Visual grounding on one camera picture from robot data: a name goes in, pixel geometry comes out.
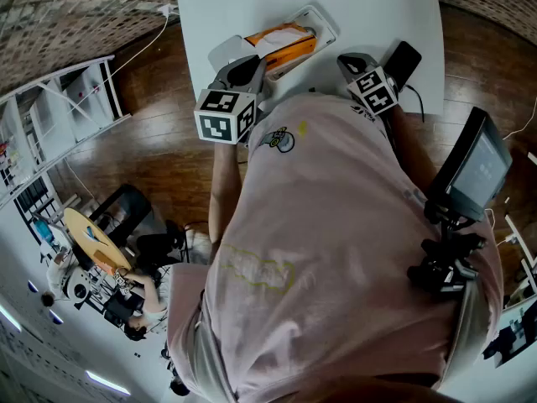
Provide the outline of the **person's right forearm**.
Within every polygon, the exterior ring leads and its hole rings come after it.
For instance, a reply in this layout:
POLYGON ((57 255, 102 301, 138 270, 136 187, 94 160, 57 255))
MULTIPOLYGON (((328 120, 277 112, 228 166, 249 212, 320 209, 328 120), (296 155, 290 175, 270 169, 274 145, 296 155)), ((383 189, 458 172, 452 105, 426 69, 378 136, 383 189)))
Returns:
POLYGON ((389 115, 395 154, 405 174, 426 194, 437 174, 436 168, 409 126, 406 113, 397 105, 389 115))

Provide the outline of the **white lid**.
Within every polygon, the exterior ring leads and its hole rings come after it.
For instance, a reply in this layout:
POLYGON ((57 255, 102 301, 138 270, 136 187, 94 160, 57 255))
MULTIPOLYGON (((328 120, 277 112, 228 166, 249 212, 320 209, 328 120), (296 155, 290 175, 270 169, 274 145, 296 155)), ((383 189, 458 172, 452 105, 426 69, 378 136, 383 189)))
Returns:
POLYGON ((248 73, 249 81, 251 81, 253 73, 258 65, 257 58, 260 57, 255 46, 239 35, 232 36, 211 50, 208 55, 208 60, 217 75, 221 68, 245 56, 252 57, 248 73))

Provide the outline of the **white frame stand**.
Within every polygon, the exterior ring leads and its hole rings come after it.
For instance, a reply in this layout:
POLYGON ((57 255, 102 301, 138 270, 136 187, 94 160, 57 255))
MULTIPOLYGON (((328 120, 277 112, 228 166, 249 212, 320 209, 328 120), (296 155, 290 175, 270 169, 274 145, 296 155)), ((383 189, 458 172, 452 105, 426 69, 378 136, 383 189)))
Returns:
POLYGON ((505 214, 504 218, 510 227, 514 238, 524 252, 524 258, 521 260, 521 264, 523 266, 524 273, 526 274, 526 280, 537 294, 537 254, 534 254, 529 249, 528 244, 525 242, 522 233, 518 230, 513 219, 508 214, 505 214))

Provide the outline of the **person's left forearm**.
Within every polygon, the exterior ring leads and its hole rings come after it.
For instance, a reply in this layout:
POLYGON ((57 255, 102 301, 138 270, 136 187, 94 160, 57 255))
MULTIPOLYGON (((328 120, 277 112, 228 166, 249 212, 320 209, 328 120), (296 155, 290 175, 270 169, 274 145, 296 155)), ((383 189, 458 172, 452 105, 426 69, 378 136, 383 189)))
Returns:
POLYGON ((237 146, 215 143, 208 216, 209 237, 215 246, 222 241, 241 191, 237 146))

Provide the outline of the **pink shirt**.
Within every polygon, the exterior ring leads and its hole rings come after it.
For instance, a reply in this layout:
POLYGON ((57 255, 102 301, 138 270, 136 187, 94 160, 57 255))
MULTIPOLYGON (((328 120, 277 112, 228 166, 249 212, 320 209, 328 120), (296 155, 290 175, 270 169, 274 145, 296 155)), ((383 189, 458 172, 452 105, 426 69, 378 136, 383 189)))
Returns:
POLYGON ((389 109, 307 93, 251 132, 242 191, 208 266, 172 273, 168 348, 211 403, 461 403, 438 391, 502 310, 489 222, 477 293, 440 299, 407 276, 425 194, 401 168, 389 109))

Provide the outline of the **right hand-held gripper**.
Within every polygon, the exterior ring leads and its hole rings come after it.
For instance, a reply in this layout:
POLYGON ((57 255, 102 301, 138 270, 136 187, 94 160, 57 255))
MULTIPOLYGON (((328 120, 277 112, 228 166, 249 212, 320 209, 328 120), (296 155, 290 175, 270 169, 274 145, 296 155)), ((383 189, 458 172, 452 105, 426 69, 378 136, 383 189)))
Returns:
POLYGON ((346 81, 347 90, 372 114, 379 115, 398 104, 394 87, 388 82, 382 67, 369 54, 339 55, 336 63, 346 81), (354 80, 357 73, 367 73, 354 80))

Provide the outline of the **ceiling light strip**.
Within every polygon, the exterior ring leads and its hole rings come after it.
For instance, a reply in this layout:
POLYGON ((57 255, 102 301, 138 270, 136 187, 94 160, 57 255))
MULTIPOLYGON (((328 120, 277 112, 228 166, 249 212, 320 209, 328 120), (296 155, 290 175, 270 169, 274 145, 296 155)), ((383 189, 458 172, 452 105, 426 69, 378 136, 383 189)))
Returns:
POLYGON ((126 396, 130 396, 131 393, 128 389, 126 389, 125 387, 121 386, 121 385, 118 385, 118 384, 115 384, 114 382, 111 382, 110 380, 108 379, 105 379, 103 377, 101 377, 100 375, 98 374, 95 374, 94 372, 91 372, 90 370, 87 370, 86 371, 86 375, 89 379, 91 379, 92 381, 94 382, 97 382, 98 384, 100 385, 103 385, 111 390, 114 390, 118 393, 121 393, 122 395, 126 395, 126 396))

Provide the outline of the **orange pack of tissues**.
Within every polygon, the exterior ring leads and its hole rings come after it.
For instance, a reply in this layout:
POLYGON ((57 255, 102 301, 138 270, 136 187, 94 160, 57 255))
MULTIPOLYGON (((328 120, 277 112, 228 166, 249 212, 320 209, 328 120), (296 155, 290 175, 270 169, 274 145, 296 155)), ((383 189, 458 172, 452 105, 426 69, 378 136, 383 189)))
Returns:
POLYGON ((250 35, 245 40, 254 47, 260 58, 265 59, 267 71, 311 54, 317 42, 315 32, 296 22, 280 24, 250 35))

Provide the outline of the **white metal shelf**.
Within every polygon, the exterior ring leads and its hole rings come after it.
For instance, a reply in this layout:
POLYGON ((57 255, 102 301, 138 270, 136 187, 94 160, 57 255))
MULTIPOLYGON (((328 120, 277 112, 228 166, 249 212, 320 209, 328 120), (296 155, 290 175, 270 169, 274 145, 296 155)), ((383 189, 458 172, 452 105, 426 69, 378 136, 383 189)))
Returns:
POLYGON ((0 209, 76 147, 130 117, 113 84, 113 59, 66 67, 0 97, 0 209))

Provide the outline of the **black phone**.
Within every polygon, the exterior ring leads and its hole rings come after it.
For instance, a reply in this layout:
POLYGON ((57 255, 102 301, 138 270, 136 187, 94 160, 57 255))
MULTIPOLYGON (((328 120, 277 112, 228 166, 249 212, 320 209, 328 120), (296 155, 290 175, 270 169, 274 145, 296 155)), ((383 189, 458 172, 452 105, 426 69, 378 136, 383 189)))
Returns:
POLYGON ((384 64, 384 72, 390 76, 398 91, 406 85, 422 60, 421 53, 406 41, 400 41, 384 64))

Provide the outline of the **black monitor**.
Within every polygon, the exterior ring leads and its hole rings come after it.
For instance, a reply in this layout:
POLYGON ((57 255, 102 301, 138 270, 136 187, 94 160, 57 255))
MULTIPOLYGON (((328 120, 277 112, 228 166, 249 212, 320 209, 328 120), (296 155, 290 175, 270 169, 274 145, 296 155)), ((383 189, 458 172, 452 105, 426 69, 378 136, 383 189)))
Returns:
POLYGON ((425 216, 432 223, 448 222, 454 228, 482 220, 512 163, 491 117, 474 107, 426 193, 425 216))

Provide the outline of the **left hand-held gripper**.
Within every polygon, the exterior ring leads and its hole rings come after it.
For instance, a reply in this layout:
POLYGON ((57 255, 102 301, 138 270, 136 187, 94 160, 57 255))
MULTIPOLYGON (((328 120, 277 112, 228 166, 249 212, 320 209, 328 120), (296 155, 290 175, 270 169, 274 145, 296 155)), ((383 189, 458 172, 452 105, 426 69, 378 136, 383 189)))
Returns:
POLYGON ((258 65, 249 82, 251 59, 251 56, 245 56, 227 64, 218 71, 216 79, 201 91, 194 109, 199 139, 237 144, 253 127, 267 61, 257 58, 258 65))

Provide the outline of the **round wooden table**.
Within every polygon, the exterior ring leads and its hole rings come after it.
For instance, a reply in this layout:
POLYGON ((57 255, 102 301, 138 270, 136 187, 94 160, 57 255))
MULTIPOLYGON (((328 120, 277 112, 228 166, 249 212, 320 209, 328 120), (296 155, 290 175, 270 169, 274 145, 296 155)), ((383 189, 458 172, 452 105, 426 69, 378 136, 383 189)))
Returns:
POLYGON ((132 268, 116 244, 89 217, 68 207, 64 210, 64 221, 76 243, 107 274, 132 268))

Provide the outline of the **black monitor mount clamp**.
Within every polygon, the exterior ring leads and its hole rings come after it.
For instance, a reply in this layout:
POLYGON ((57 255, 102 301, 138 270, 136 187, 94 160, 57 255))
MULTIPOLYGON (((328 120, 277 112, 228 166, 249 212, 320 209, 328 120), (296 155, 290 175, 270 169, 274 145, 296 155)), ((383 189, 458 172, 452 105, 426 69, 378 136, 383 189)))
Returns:
POLYGON ((477 278, 478 272, 468 257, 484 248, 486 239, 476 233, 461 234, 476 221, 432 201, 425 203, 424 214, 430 223, 440 226, 441 238, 422 241, 425 257, 419 265, 407 269, 407 276, 413 285, 435 296, 459 293, 477 278))

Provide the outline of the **white round device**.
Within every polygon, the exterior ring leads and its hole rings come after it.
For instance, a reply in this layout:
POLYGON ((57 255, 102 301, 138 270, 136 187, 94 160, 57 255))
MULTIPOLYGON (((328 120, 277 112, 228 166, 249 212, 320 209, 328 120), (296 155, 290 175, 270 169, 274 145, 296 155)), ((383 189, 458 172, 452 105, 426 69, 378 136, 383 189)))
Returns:
POLYGON ((91 295, 91 277, 80 266, 70 267, 61 281, 63 294, 80 310, 91 295))

